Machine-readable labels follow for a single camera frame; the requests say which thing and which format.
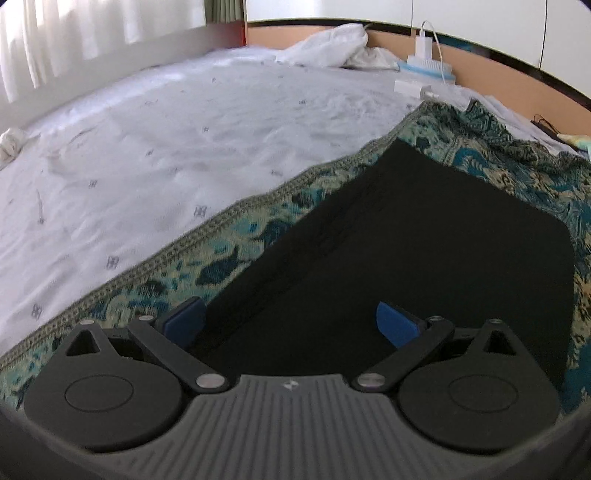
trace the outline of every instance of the white bedsheet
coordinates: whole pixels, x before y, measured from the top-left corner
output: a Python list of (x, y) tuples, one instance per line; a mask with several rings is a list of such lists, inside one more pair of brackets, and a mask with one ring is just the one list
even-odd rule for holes
[[(275, 64), (257, 48), (149, 69), (44, 118), (0, 173), (0, 354), (235, 201), (386, 134), (396, 72)], [(465, 108), (475, 95), (434, 88)], [(553, 143), (493, 99), (516, 136)]]

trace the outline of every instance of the white curtain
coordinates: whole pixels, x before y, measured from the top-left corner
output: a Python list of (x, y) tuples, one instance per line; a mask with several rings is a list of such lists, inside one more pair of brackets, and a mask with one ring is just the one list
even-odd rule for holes
[(205, 15), (209, 23), (243, 20), (242, 0), (206, 0)]
[(0, 8), (0, 115), (85, 60), (202, 25), (203, 0), (8, 0)]

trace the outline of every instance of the charging cable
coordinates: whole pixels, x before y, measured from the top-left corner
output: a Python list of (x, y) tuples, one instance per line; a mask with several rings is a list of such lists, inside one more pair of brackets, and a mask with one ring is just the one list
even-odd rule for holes
[(433, 26), (433, 24), (429, 20), (425, 20), (421, 24), (421, 31), (419, 32), (419, 36), (420, 37), (425, 36), (425, 23), (428, 23), (429, 25), (431, 25), (431, 30), (433, 30), (433, 35), (435, 36), (435, 42), (437, 43), (437, 49), (439, 51), (439, 66), (441, 68), (441, 79), (443, 80), (443, 83), (447, 83), (445, 81), (445, 74), (443, 73), (443, 53), (441, 53), (441, 45), (439, 44), (439, 38), (437, 38), (437, 32), (435, 31), (435, 27)]

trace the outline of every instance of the logo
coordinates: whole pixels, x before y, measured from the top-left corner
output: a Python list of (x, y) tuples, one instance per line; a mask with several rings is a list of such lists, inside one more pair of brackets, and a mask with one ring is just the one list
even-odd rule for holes
[(193, 213), (193, 216), (205, 217), (206, 213), (207, 213), (207, 205), (197, 205), (197, 207), (195, 208), (195, 212)]
[(107, 259), (107, 270), (114, 270), (119, 265), (119, 257), (109, 257)]
[(286, 388), (287, 390), (294, 391), (297, 387), (299, 387), (300, 384), (295, 381), (293, 378), (288, 380), (287, 382), (283, 382), (283, 387)]
[(43, 307), (35, 304), (35, 305), (33, 305), (33, 312), (31, 313), (31, 317), (33, 317), (35, 320), (39, 320), (39, 317), (41, 317), (42, 312), (43, 312)]

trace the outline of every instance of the black cloth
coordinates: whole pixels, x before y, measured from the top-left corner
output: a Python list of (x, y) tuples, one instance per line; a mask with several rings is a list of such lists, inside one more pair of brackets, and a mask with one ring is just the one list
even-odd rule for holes
[(458, 327), (503, 319), (559, 386), (573, 261), (559, 220), (397, 141), (208, 305), (193, 353), (230, 377), (353, 378), (395, 351), (375, 323), (387, 301)]

